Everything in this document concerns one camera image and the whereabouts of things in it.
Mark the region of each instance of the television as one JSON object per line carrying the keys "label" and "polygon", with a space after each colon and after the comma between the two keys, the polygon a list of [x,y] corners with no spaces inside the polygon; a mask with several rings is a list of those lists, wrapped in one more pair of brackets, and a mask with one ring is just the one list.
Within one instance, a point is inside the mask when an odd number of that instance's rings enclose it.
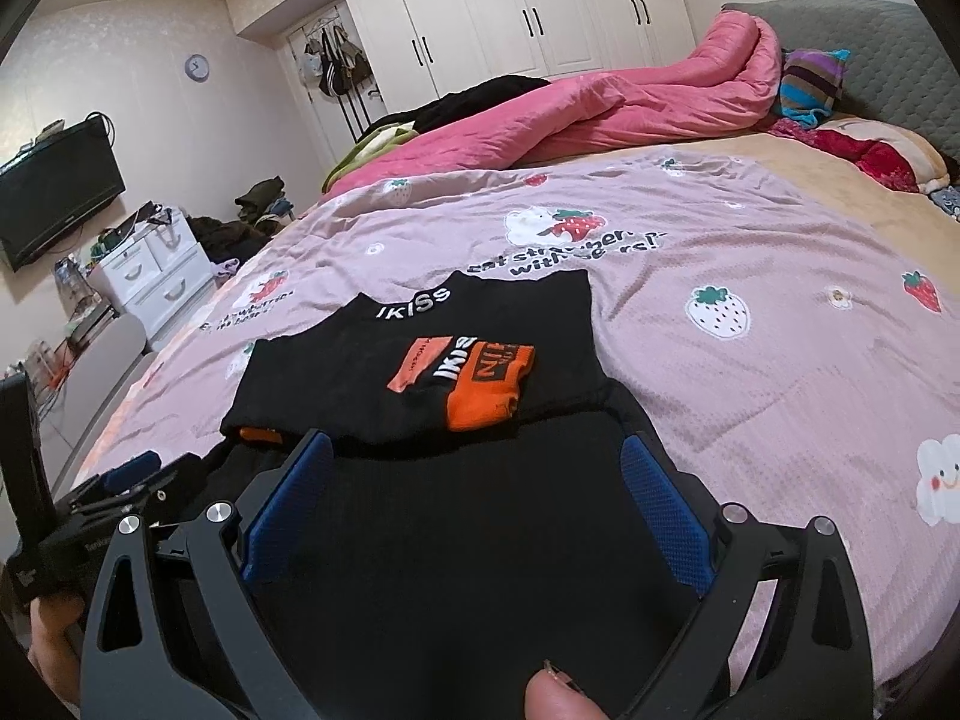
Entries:
{"label": "television", "polygon": [[124,189],[103,116],[47,137],[0,167],[0,256],[18,271]]}

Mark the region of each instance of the blue gripper pad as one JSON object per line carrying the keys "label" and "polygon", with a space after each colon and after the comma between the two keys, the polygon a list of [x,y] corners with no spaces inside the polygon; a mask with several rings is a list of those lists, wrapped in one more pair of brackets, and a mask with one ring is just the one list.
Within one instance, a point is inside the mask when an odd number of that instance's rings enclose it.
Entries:
{"label": "blue gripper pad", "polygon": [[144,452],[123,466],[107,471],[103,476],[104,490],[110,495],[119,495],[160,470],[160,455],[157,452]]}
{"label": "blue gripper pad", "polygon": [[707,531],[640,437],[623,442],[620,472],[674,579],[703,598],[715,576]]}
{"label": "blue gripper pad", "polygon": [[241,575],[251,589],[278,579],[333,469],[333,444],[318,433],[294,462],[247,531]]}

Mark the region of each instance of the drawer handle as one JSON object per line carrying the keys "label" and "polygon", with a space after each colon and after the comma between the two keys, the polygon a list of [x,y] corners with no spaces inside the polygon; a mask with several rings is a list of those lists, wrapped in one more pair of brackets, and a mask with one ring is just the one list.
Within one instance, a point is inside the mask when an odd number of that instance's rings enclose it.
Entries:
{"label": "drawer handle", "polygon": [[186,292],[186,279],[181,279],[181,285],[174,290],[170,290],[166,295],[163,295],[167,300],[177,300]]}

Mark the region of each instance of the striped pillow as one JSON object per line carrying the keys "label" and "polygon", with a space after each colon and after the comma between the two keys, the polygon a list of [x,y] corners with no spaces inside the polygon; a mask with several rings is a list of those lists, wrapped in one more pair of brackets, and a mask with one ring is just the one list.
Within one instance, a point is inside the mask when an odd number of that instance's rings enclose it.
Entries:
{"label": "striped pillow", "polygon": [[784,79],[773,113],[793,119],[804,129],[817,127],[833,113],[843,95],[848,50],[818,52],[798,49],[784,58]]}

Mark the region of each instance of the gray headboard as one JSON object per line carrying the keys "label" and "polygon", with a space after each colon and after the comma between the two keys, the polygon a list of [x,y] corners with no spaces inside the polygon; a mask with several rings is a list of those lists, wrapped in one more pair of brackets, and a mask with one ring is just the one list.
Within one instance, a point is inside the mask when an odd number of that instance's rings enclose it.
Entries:
{"label": "gray headboard", "polygon": [[912,129],[960,160],[960,74],[915,5],[878,0],[727,4],[766,20],[792,49],[850,49],[837,109]]}

